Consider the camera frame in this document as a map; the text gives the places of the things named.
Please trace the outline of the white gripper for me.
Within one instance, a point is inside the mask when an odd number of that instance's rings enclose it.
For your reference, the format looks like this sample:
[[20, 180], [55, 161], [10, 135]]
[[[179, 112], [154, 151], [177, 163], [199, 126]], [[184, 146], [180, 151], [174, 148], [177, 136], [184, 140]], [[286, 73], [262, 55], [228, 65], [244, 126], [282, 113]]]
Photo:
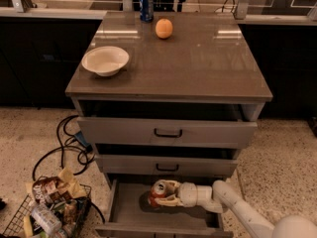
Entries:
[[155, 199], [155, 203], [161, 206], [176, 207], [194, 207], [197, 204], [197, 187], [194, 183], [184, 182], [181, 184], [177, 180], [166, 180], [166, 194], [168, 197]]

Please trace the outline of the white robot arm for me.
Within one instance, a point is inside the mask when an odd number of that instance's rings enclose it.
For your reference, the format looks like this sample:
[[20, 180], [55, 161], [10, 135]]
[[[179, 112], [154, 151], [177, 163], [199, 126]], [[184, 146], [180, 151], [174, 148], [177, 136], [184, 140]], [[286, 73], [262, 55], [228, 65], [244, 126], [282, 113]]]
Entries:
[[289, 215], [271, 224], [222, 180], [212, 185], [198, 185], [160, 179], [152, 186], [148, 203], [152, 207], [201, 206], [214, 213], [223, 213], [229, 208], [252, 238], [317, 238], [317, 226], [298, 215]]

